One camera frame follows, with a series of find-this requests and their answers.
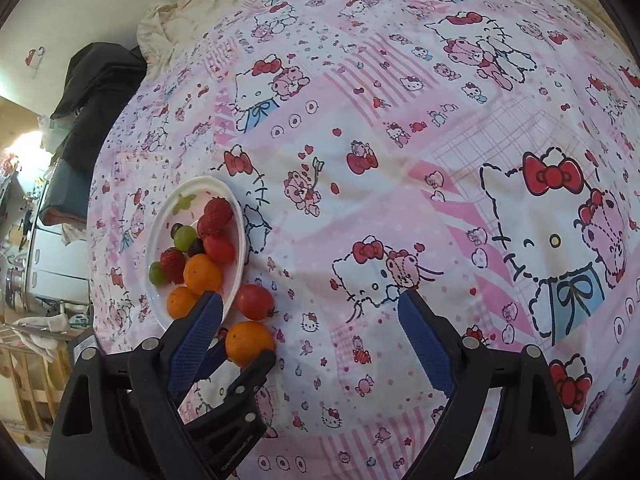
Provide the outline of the orange mandarin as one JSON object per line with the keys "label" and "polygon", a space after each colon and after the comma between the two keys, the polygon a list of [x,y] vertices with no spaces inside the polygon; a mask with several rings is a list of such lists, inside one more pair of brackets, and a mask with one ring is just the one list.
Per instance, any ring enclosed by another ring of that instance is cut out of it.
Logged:
{"label": "orange mandarin", "polygon": [[245,368],[255,361],[264,350],[276,348],[268,328],[259,322],[246,321],[233,325],[224,338],[228,359],[236,366]]}
{"label": "orange mandarin", "polygon": [[186,262],[183,281],[186,288],[197,295],[203,292],[221,292],[224,274],[205,254],[198,254]]}
{"label": "orange mandarin", "polygon": [[173,320],[185,318],[198,302],[198,295],[186,286],[175,287],[167,296],[167,313]]}

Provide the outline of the red cherry tomato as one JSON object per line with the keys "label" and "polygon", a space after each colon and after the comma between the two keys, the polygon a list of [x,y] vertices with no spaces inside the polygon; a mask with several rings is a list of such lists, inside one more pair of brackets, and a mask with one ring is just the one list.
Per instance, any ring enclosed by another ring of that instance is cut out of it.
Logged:
{"label": "red cherry tomato", "polygon": [[203,238],[203,246],[210,261],[221,266],[228,266],[235,262],[235,247],[228,237],[219,234],[207,235]]}
{"label": "red cherry tomato", "polygon": [[274,308],[271,292],[256,284],[242,285],[234,298],[235,309],[251,321],[268,318]]}
{"label": "red cherry tomato", "polygon": [[201,218],[198,219],[196,230],[198,231],[199,237],[205,238],[206,236],[219,233],[222,230],[222,226],[219,225],[219,222],[214,217],[203,214]]}

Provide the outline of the green grape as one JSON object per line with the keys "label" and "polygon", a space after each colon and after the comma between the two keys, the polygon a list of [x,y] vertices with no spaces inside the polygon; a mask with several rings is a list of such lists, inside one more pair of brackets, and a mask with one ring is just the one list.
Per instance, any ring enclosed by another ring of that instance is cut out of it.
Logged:
{"label": "green grape", "polygon": [[174,240],[175,248],[180,252],[187,252],[198,239],[198,232],[195,231],[193,226],[180,226],[175,230],[172,239]]}
{"label": "green grape", "polygon": [[149,266],[148,278],[150,283],[155,287],[162,287],[170,282],[159,261],[154,261]]}

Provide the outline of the red strawberry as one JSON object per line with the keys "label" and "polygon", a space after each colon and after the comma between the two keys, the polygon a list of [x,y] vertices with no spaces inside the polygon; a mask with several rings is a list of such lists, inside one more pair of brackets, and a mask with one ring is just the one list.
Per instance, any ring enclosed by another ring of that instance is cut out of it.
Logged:
{"label": "red strawberry", "polygon": [[233,210],[228,200],[223,197],[214,197],[205,205],[204,216],[215,230],[220,230],[231,221]]}
{"label": "red strawberry", "polygon": [[171,247],[160,255],[160,268],[171,283],[183,283],[183,271],[186,266],[186,256],[179,249]]}

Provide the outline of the dark purple grape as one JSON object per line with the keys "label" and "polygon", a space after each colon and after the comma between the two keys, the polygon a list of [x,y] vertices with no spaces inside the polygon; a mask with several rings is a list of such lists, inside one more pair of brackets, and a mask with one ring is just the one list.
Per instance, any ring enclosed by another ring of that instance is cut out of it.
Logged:
{"label": "dark purple grape", "polygon": [[170,237],[174,240],[177,232],[183,227],[182,223],[175,223],[170,229]]}
{"label": "dark purple grape", "polygon": [[190,258],[192,258],[196,255],[204,254],[204,252],[205,252],[205,248],[204,248],[203,240],[197,237],[189,246],[188,255]]}

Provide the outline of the pink strawberry pattern plate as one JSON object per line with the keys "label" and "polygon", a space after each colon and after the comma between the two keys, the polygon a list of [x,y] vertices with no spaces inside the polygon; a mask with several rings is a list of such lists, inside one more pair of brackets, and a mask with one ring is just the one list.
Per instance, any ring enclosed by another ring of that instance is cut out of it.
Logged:
{"label": "pink strawberry pattern plate", "polygon": [[242,211],[230,188],[211,176],[178,185],[162,203],[146,245],[146,296],[160,327],[166,330],[195,294],[209,289],[228,314],[245,256]]}

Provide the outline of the white drawer cabinet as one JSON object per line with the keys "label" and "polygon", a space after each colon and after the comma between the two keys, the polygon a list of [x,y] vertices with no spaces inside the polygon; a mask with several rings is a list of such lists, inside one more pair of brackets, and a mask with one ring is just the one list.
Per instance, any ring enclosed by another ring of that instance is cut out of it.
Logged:
{"label": "white drawer cabinet", "polygon": [[35,228],[29,243],[26,292],[44,299],[88,304],[88,255],[84,240],[65,245],[60,233]]}

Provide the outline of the teal orange cushion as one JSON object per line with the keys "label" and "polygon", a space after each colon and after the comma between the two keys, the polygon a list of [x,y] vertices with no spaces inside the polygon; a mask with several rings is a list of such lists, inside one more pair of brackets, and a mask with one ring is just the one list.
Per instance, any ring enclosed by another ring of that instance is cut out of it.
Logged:
{"label": "teal orange cushion", "polygon": [[91,178],[59,159],[44,189],[38,218],[44,226],[87,225]]}

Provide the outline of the black clothing pile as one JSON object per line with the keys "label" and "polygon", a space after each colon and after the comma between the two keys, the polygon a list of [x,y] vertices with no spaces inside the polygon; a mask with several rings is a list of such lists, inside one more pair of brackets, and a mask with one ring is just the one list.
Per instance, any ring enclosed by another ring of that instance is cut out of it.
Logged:
{"label": "black clothing pile", "polygon": [[86,178],[92,177],[107,133],[138,91],[147,68],[138,47],[110,42],[87,44],[70,59],[63,95],[51,118],[72,122],[62,159]]}

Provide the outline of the pink Hello Kitty bedsheet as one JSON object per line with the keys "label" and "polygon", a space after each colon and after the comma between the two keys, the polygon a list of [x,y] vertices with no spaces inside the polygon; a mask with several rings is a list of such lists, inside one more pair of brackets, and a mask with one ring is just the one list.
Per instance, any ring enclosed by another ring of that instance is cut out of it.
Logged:
{"label": "pink Hello Kitty bedsheet", "polygon": [[397,318],[546,356],[583,470],[639,381],[639,66],[570,0],[214,0],[103,145],[88,244],[104,349],[160,333],[151,229],[231,188],[277,366],[241,479],[398,479],[445,406]]}

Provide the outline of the cream blanket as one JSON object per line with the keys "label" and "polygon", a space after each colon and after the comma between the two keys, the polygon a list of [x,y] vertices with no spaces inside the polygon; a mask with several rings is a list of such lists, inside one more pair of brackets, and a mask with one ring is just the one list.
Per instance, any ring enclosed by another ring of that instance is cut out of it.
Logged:
{"label": "cream blanket", "polygon": [[156,78],[178,56],[238,10],[243,0],[175,0],[154,2],[137,29],[137,42],[146,62],[146,74]]}

